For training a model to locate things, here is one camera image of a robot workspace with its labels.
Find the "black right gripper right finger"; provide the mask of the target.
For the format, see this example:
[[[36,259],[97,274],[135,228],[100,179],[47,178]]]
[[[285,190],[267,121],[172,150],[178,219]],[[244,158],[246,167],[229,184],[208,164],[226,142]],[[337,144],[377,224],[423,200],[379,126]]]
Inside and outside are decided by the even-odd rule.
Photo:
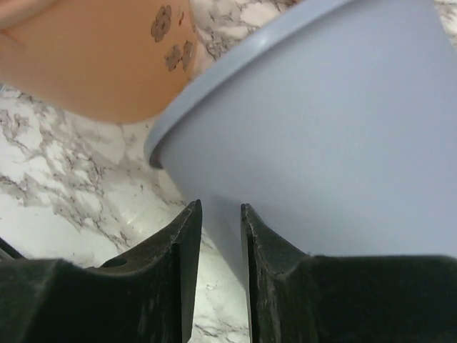
[[[312,257],[241,206],[252,342],[454,342],[456,260]]]

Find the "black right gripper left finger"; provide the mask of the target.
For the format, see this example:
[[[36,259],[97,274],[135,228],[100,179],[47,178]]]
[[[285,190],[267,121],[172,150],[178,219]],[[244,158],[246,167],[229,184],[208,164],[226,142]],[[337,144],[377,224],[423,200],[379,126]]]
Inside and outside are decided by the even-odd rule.
[[[3,342],[187,342],[202,206],[100,267],[27,259],[1,243]]]

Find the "blue-grey round bin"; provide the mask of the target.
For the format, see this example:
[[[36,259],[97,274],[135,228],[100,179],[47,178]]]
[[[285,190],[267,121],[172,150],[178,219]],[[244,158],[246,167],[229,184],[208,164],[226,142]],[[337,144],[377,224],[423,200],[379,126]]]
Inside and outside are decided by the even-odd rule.
[[[244,280],[241,205],[312,255],[456,255],[456,51],[432,1],[304,1],[190,83],[149,164]]]

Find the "orange round bin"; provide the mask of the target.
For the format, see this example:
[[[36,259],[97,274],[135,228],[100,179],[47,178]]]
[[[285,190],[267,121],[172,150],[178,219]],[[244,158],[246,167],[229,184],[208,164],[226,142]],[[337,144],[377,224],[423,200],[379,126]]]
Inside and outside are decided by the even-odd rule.
[[[197,43],[188,1],[1,3],[1,82],[100,121],[163,111],[189,83]]]

